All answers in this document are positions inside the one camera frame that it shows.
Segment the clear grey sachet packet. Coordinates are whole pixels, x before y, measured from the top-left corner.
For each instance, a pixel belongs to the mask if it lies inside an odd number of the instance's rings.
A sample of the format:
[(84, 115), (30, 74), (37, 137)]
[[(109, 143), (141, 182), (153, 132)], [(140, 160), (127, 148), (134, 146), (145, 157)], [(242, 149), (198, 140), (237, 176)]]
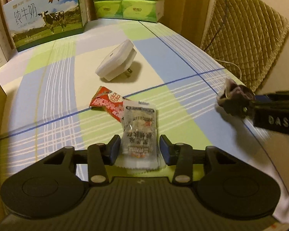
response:
[(123, 108), (123, 135), (115, 166), (148, 171), (164, 168), (157, 141), (156, 106), (125, 100)]

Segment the dark velvet scrunchie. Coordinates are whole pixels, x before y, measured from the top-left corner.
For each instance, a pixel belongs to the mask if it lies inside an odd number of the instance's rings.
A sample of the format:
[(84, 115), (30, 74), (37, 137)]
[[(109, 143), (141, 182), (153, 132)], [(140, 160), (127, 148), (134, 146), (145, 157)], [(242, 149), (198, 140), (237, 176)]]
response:
[(233, 79), (225, 80), (225, 87), (217, 97), (217, 103), (227, 114), (235, 117), (247, 117), (248, 107), (255, 100), (255, 94), (245, 85), (238, 85)]

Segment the red snack packet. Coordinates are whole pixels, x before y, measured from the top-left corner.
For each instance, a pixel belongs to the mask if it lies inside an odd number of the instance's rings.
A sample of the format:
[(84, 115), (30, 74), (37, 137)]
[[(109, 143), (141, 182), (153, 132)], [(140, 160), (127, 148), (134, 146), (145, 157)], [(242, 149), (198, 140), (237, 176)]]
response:
[(107, 87), (100, 86), (91, 99), (89, 107), (101, 107), (114, 119), (121, 122), (123, 117), (123, 103), (127, 98), (120, 94), (108, 89)]

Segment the white plug-in adapter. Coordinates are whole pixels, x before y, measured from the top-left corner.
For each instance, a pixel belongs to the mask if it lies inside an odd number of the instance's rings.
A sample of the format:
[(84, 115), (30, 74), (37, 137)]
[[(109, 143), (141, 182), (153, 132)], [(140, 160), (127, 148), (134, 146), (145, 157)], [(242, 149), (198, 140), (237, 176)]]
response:
[(130, 68), (136, 54), (131, 40), (125, 40), (105, 57), (95, 73), (100, 78), (111, 81)]

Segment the checked blue green bedsheet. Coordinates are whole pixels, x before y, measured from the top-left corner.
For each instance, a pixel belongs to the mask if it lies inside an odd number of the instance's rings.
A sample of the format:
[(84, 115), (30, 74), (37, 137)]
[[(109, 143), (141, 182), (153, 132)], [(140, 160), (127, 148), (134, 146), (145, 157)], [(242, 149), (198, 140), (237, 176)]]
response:
[[(136, 57), (111, 81), (95, 70), (131, 40)], [(160, 23), (100, 19), (83, 34), (16, 52), (0, 68), (7, 95), (0, 133), (0, 181), (63, 146), (85, 149), (123, 129), (89, 107), (100, 86), (154, 104), (158, 133), (195, 149), (213, 145), (269, 174), (281, 188), (275, 217), (289, 223), (289, 137), (255, 128), (219, 108), (217, 94), (232, 75)]]

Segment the quilted olive chair cover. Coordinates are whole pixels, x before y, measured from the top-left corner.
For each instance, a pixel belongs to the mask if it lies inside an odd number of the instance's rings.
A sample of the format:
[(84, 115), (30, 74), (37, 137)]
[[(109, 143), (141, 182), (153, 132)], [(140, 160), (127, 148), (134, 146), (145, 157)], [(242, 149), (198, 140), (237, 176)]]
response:
[(289, 20), (261, 0), (215, 0), (200, 48), (255, 92), (288, 35)]

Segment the blue milk carton gift box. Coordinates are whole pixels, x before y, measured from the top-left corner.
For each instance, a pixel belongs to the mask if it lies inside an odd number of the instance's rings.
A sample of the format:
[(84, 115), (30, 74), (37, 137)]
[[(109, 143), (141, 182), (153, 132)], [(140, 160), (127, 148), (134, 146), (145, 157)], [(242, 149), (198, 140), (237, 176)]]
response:
[(4, 16), (17, 51), (84, 32), (85, 0), (11, 0)]

